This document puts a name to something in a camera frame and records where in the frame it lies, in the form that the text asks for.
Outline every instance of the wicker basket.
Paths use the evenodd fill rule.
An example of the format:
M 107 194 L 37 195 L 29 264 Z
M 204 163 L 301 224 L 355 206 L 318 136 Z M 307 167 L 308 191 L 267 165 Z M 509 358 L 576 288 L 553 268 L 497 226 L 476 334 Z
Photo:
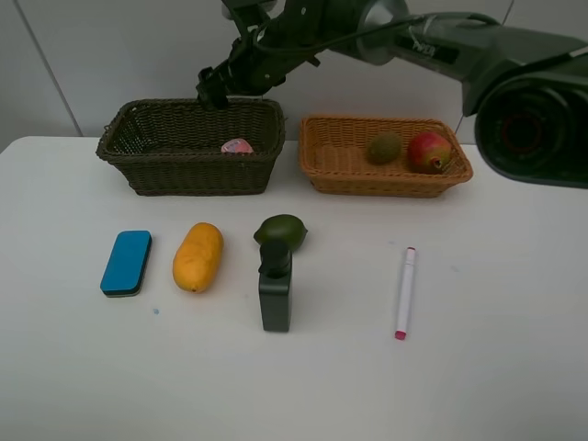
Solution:
M 385 131 L 402 137 L 401 158 L 386 165 L 372 165 L 365 159 L 366 147 Z M 453 146 L 451 162 L 441 175 L 417 174 L 408 167 L 408 143 L 423 131 L 436 131 Z M 300 167 L 318 191 L 340 195 L 435 198 L 473 177 L 453 131 L 434 119 L 307 118 L 300 130 L 299 159 Z
M 235 138 L 254 153 L 222 153 Z M 273 101 L 233 99 L 227 109 L 205 110 L 196 99 L 149 99 L 120 110 L 96 154 L 139 195 L 251 195 L 266 190 L 284 139 Z

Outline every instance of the black cable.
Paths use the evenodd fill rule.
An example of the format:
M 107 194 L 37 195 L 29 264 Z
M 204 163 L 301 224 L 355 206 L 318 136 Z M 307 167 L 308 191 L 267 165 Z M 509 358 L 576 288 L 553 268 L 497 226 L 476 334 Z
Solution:
M 444 19 L 444 20 L 456 20 L 456 19 L 475 20 L 475 21 L 480 21 L 482 23 L 485 23 L 487 25 L 498 25 L 498 26 L 501 25 L 500 22 L 498 22 L 494 18 L 489 17 L 489 16 L 485 16 L 483 14 L 478 14 L 475 12 L 473 12 L 473 13 L 472 12 L 437 12 L 437 13 L 430 13 L 430 14 L 421 14 L 419 16 L 403 17 L 398 20 L 391 21 L 390 23 L 383 25 L 383 26 L 380 26 L 378 28 L 366 29 L 361 32 L 356 32 L 355 34 L 345 35 L 345 36 L 340 37 L 338 39 L 333 39 L 330 41 L 326 41 L 325 43 L 322 43 L 322 44 L 310 46 L 309 48 L 288 49 L 288 48 L 269 48 L 259 42 L 259 40 L 261 40 L 259 38 L 259 35 L 262 32 L 265 32 L 266 26 L 267 26 L 267 23 L 266 23 L 263 26 L 261 26 L 255 30 L 254 35 L 253 35 L 253 42 L 254 42 L 254 47 L 256 49 L 260 50 L 261 52 L 270 53 L 270 54 L 274 54 L 274 55 L 300 55 L 300 56 L 308 55 L 309 57 L 311 57 L 316 53 L 326 51 L 327 49 L 332 48 L 333 46 L 338 46 L 340 44 L 348 42 L 349 40 L 356 40 L 361 37 L 365 37 L 366 35 L 373 34 L 374 32 L 380 32 L 384 29 L 393 29 L 393 28 L 399 28 L 399 27 L 407 26 L 407 25 L 415 25 L 418 23 L 422 23 L 422 22 L 426 21 L 427 19 L 433 18 L 433 17 L 435 19 L 440 18 L 440 19 Z

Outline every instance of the yellow mango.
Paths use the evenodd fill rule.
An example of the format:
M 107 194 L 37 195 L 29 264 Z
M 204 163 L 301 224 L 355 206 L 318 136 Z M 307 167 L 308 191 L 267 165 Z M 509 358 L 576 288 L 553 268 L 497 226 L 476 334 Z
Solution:
M 175 253 L 175 283 L 185 291 L 203 292 L 217 274 L 223 246 L 217 227 L 209 223 L 194 225 Z

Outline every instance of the white marker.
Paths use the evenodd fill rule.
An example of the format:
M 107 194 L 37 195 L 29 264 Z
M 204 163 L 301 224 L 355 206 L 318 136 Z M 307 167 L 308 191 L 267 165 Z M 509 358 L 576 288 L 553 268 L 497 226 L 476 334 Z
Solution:
M 401 299 L 398 305 L 398 321 L 396 322 L 397 340 L 404 340 L 408 330 L 408 319 L 411 315 L 411 299 L 413 297 L 414 259 L 416 250 L 412 247 L 406 250 L 406 261 L 402 272 Z

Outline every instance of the gray wall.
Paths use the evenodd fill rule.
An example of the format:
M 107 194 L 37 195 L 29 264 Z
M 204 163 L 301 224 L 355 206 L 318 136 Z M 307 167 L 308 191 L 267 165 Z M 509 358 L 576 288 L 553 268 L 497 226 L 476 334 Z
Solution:
M 237 36 L 234 25 L 221 18 L 220 0 L 19 0 L 19 4 L 86 136 L 100 135 L 119 107 L 132 99 L 194 96 L 198 71 L 222 61 Z M 8 133 L 8 138 L 30 133 L 75 134 L 13 4 L 0 5 L 1 12 L 7 9 L 12 14 L 0 14 L 0 20 L 7 22 L 6 28 L 0 21 L 0 32 L 10 35 L 9 40 L 0 41 L 0 114 L 22 119 L 6 123 L 3 118 L 0 130 Z M 506 19 L 508 25 L 588 40 L 583 25 L 586 0 L 557 4 L 538 0 L 409 0 L 409 5 L 417 13 L 478 11 Z M 15 44 L 13 35 L 20 37 L 23 49 L 9 53 Z M 14 63 L 4 63 L 5 51 L 10 60 L 18 57 L 21 63 L 27 53 L 28 64 L 18 70 L 6 67 Z M 458 130 L 462 141 L 473 141 L 473 119 L 465 119 L 460 126 L 458 83 L 400 60 L 377 68 L 330 52 L 319 58 L 319 69 L 302 66 L 267 96 L 285 109 L 290 139 L 296 139 L 300 118 L 305 115 L 344 113 L 442 119 Z M 23 71 L 29 77 L 28 85 L 12 86 Z M 351 86 L 367 77 L 370 81 L 363 87 Z M 0 146 L 3 143 L 6 136 L 0 138 Z

